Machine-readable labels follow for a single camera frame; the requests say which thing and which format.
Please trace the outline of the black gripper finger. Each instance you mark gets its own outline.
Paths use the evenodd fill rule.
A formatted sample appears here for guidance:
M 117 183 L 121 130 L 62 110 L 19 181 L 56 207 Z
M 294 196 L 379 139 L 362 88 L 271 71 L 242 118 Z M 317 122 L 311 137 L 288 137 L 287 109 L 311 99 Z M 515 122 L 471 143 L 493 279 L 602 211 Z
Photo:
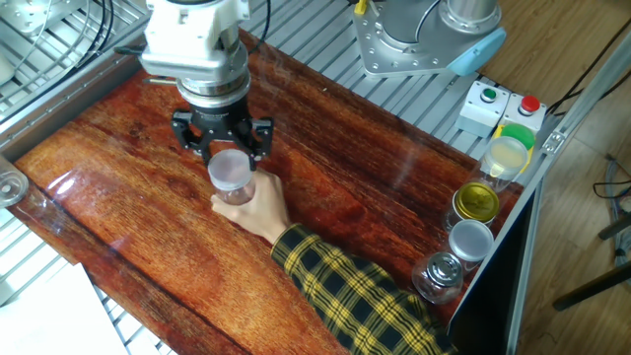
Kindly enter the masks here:
M 196 135 L 193 130 L 193 113 L 184 110 L 176 110 L 171 119 L 171 127 L 175 138 L 184 150 L 191 150 L 199 155 L 203 164 L 207 166 L 212 158 L 209 148 L 211 142 L 211 133 L 202 131 Z
M 252 118 L 247 123 L 244 150 L 248 155 L 250 169 L 255 171 L 257 163 L 271 153 L 274 119 L 272 117 Z

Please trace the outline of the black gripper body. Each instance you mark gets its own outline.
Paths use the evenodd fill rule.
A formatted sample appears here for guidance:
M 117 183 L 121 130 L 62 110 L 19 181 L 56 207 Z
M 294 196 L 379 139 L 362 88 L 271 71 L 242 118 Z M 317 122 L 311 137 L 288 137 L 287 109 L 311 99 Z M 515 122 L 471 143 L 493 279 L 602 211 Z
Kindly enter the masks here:
M 191 123 L 203 133 L 213 131 L 217 139 L 252 140 L 252 117 L 247 98 L 227 106 L 202 107 L 191 104 Z

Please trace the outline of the bare person's hand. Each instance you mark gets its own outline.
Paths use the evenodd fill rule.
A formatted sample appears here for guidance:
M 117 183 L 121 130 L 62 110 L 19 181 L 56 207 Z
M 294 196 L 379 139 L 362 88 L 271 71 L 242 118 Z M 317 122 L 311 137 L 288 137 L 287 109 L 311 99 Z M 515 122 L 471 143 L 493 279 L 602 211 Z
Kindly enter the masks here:
M 230 205 L 215 194 L 211 197 L 212 209 L 274 245 L 292 225 L 281 180 L 277 175 L 263 170 L 256 171 L 252 180 L 255 182 L 252 200 L 242 205 Z

